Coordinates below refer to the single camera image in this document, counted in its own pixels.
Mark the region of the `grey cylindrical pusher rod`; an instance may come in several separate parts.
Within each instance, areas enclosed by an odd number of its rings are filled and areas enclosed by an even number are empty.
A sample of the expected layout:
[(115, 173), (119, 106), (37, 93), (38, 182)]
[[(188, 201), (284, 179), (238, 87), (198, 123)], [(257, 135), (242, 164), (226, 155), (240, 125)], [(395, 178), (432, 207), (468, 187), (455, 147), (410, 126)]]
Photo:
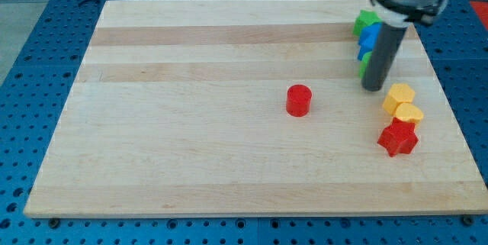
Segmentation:
[(378, 92), (382, 89), (406, 30), (406, 27), (381, 25), (371, 57), (361, 78), (361, 85), (365, 90)]

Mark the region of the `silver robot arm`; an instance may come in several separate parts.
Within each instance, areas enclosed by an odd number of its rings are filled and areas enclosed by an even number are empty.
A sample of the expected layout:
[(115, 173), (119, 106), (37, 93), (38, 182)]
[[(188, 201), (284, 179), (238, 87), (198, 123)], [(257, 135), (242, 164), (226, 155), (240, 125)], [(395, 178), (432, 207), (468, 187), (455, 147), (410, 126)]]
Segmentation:
[(440, 17), (448, 0), (370, 0), (382, 20), (371, 58), (361, 77), (369, 92), (382, 89), (397, 51), (411, 24), (431, 26)]

